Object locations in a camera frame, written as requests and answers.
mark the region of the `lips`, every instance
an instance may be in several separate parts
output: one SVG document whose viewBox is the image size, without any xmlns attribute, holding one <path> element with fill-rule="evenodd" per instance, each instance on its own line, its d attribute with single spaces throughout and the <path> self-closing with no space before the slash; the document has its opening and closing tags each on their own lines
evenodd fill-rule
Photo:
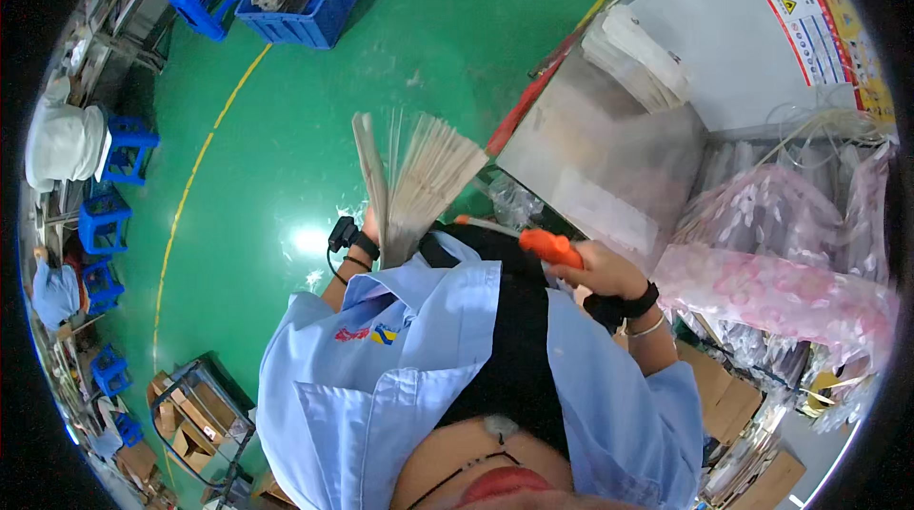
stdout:
<svg viewBox="0 0 914 510">
<path fill-rule="evenodd" d="M 455 507 L 461 508 L 474 502 L 521 491 L 542 492 L 545 490 L 555 490 L 555 488 L 539 474 L 525 468 L 506 466 L 489 470 L 473 481 L 463 493 L 460 503 Z"/>
</svg>

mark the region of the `stainless steel table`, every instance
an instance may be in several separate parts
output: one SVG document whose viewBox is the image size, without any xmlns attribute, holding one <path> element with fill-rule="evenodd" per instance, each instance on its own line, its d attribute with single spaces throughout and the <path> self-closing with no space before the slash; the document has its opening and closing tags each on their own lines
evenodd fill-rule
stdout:
<svg viewBox="0 0 914 510">
<path fill-rule="evenodd" d="M 690 105 L 650 115 L 574 48 L 497 165 L 587 237 L 653 271 L 705 145 Z"/>
</svg>

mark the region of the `silver bangle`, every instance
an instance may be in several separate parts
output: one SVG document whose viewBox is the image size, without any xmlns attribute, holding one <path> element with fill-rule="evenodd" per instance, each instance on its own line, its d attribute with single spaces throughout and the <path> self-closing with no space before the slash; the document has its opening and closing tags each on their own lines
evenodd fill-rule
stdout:
<svg viewBox="0 0 914 510">
<path fill-rule="evenodd" d="M 641 337 L 642 335 L 647 335 L 648 333 L 655 331 L 658 327 L 663 325 L 664 321 L 666 321 L 666 317 L 664 317 L 664 315 L 661 313 L 660 319 L 657 320 L 657 323 L 655 323 L 651 327 L 647 328 L 644 332 L 638 332 L 638 333 L 630 332 L 629 328 L 628 328 L 628 322 L 626 322 L 625 323 L 625 335 L 626 335 L 626 337 Z"/>
</svg>

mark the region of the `warning label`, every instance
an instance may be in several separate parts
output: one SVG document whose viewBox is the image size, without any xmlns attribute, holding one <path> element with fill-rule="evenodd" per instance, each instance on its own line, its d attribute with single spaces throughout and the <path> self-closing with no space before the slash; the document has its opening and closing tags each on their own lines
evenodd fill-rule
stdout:
<svg viewBox="0 0 914 510">
<path fill-rule="evenodd" d="M 851 81 L 850 59 L 822 0 L 767 0 L 781 23 L 808 86 Z"/>
<path fill-rule="evenodd" d="M 797 3 L 793 0 L 781 0 L 781 3 L 787 9 L 787 13 L 794 13 L 794 8 L 797 7 Z"/>
</svg>

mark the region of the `white paper stack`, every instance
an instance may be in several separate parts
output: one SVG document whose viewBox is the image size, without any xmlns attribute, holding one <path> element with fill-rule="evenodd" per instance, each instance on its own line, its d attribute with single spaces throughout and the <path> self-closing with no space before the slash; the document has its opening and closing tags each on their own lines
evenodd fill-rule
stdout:
<svg viewBox="0 0 914 510">
<path fill-rule="evenodd" d="M 641 29 L 628 6 L 616 4 L 599 14 L 581 47 L 588 62 L 621 83 L 649 113 L 688 101 L 686 68 Z"/>
</svg>

